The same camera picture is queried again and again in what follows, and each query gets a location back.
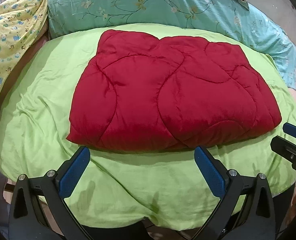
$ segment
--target yellow cartoon print cloth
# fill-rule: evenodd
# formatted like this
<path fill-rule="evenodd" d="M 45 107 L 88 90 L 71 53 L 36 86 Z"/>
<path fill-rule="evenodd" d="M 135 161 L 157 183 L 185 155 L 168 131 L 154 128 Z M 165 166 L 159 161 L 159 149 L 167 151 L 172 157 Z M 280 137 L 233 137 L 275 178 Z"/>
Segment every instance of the yellow cartoon print cloth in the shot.
<path fill-rule="evenodd" d="M 47 19 L 48 0 L 6 0 L 0 4 L 0 91 Z"/>

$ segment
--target blue gripper pad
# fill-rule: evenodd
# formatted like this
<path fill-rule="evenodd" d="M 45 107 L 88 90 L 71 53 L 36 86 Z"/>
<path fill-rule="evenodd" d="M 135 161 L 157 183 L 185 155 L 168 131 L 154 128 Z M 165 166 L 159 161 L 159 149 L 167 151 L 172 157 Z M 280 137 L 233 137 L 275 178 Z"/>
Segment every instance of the blue gripper pad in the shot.
<path fill-rule="evenodd" d="M 59 181 L 59 196 L 62 199 L 71 196 L 89 162 L 90 151 L 87 147 L 84 147 L 78 154 L 78 156 L 70 164 L 70 167 Z"/>
<path fill-rule="evenodd" d="M 223 177 L 200 147 L 195 149 L 194 158 L 213 195 L 222 199 L 226 193 Z"/>
<path fill-rule="evenodd" d="M 287 134 L 296 138 L 296 126 L 295 125 L 292 125 L 292 124 L 286 122 L 283 125 L 283 131 L 284 131 L 284 133 L 287 133 Z"/>

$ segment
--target floral pattern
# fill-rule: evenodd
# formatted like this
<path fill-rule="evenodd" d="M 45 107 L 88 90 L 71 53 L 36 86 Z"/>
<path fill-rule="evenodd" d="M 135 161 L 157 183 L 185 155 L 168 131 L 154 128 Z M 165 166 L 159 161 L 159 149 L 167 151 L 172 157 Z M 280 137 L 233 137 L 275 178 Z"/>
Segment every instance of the floral pattern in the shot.
<path fill-rule="evenodd" d="M 0 91 L 46 17 L 47 0 L 6 0 L 0 4 Z"/>
<path fill-rule="evenodd" d="M 49 0 L 48 6 L 53 38 L 131 23 L 203 29 L 271 55 L 286 84 L 295 86 L 295 45 L 278 25 L 253 6 L 247 11 L 234 0 Z M 275 29 L 280 30 L 278 37 Z"/>

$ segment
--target bed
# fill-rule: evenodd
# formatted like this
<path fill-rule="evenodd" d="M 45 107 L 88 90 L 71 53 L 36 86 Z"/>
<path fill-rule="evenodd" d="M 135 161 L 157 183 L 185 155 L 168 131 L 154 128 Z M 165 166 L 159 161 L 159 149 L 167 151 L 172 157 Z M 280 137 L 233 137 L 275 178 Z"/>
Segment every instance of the bed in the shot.
<path fill-rule="evenodd" d="M 62 1 L 60 6 L 55 5 L 56 1 Z M 54 39 L 44 44 L 24 67 L 1 107 L 0 171 L 4 175 L 14 181 L 22 173 L 41 176 L 49 169 L 57 169 L 78 149 L 77 144 L 66 139 L 72 95 L 80 75 L 96 54 L 101 34 L 115 29 L 146 32 L 158 38 L 199 36 L 240 45 L 272 90 L 282 122 L 265 135 L 214 146 L 209 151 L 228 169 L 237 169 L 243 175 L 265 173 L 273 196 L 294 184 L 296 172 L 269 145 L 276 135 L 296 144 L 296 139 L 282 132 L 283 123 L 296 125 L 296 102 L 287 88 L 296 89 L 296 47 L 267 16 L 252 5 L 247 11 L 233 0 L 162 0 L 165 6 L 160 6 L 160 15 L 153 18 L 144 14 L 149 10 L 144 4 L 147 0 L 135 0 L 131 4 L 139 9 L 136 19 L 108 12 L 108 4 L 119 10 L 111 0 L 102 0 L 103 4 L 93 8 L 93 0 L 74 0 L 76 7 L 70 10 L 79 10 L 83 5 L 88 10 L 86 15 L 79 15 L 78 11 L 67 13 L 69 1 L 49 0 L 49 31 Z M 179 7 L 189 11 L 189 18 L 177 16 Z M 87 26 L 80 25 L 82 19 Z M 66 199 L 83 225 L 116 228 L 146 217 L 155 225 L 175 230 L 196 228 L 218 203 L 194 163 L 193 150 L 92 150 L 91 154 L 91 162 L 73 195 Z M 235 211 L 242 202 L 240 199 Z"/>

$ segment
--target yellow pillow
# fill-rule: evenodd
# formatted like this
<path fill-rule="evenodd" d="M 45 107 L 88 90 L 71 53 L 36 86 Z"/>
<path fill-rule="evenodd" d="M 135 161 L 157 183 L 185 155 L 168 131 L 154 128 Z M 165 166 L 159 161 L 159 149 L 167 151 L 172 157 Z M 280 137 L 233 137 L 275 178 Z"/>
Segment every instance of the yellow pillow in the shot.
<path fill-rule="evenodd" d="M 0 4 L 0 91 L 42 29 L 47 3 L 48 0 L 6 0 Z"/>

